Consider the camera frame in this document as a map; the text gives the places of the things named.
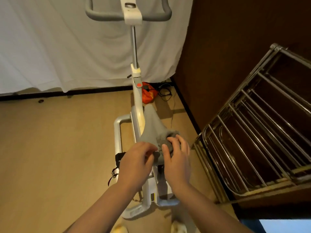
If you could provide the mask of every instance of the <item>red bag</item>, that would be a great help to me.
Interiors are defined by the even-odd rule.
[[[153,101],[153,99],[157,96],[158,91],[153,88],[149,83],[142,82],[142,102],[144,104],[148,104]]]

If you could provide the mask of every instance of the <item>exercise bike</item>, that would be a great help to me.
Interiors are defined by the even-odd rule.
[[[114,122],[116,154],[122,153],[120,125],[123,122],[131,121],[134,142],[146,141],[158,146],[156,137],[159,134],[168,131],[168,129],[162,124],[153,106],[149,104],[143,108],[142,105],[142,79],[137,61],[135,26],[141,25],[142,21],[168,21],[172,16],[172,10],[169,7],[168,0],[161,0],[164,11],[163,13],[153,14],[142,14],[136,5],[136,0],[120,1],[122,8],[122,12],[120,13],[94,11],[92,0],[86,0],[85,5],[87,16],[93,20],[124,21],[126,25],[130,26],[133,53],[133,62],[131,64],[132,74],[130,77],[132,77],[134,106],[132,106],[130,114],[120,116]],[[114,172],[113,176],[117,179],[117,173],[119,173],[119,170],[116,169]],[[152,202],[158,206],[173,206],[179,203],[179,200],[175,198],[171,187],[165,180],[163,156],[159,156],[158,154],[152,167],[152,171],[150,172],[146,183],[142,186],[142,193],[142,202],[132,208],[125,209],[122,213],[124,219],[133,218],[147,211]]]

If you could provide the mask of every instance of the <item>wooden floor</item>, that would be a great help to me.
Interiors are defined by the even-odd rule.
[[[38,100],[0,102],[0,232],[63,232],[86,211],[107,190],[115,167],[113,122],[133,101],[132,91]],[[154,106],[168,128],[189,143],[195,139],[178,95],[168,102],[158,97]],[[131,124],[122,124],[121,133],[126,151],[133,144]],[[193,150],[191,165],[191,183],[214,200]],[[170,232],[176,218],[188,232],[197,231],[182,206],[152,206],[143,217],[117,224],[130,233]]]

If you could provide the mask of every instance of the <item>person's left hand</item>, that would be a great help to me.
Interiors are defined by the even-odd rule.
[[[118,184],[136,194],[146,182],[153,165],[153,152],[158,148],[148,142],[134,144],[120,162]]]

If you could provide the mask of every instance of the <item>gray foam handlebar grip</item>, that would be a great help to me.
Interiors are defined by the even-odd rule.
[[[168,0],[161,0],[164,13],[143,14],[142,20],[161,22],[168,21],[172,16],[172,10],[169,7]],[[96,21],[122,21],[124,20],[123,13],[120,12],[98,12],[93,11],[93,0],[85,0],[85,13],[86,15]]]

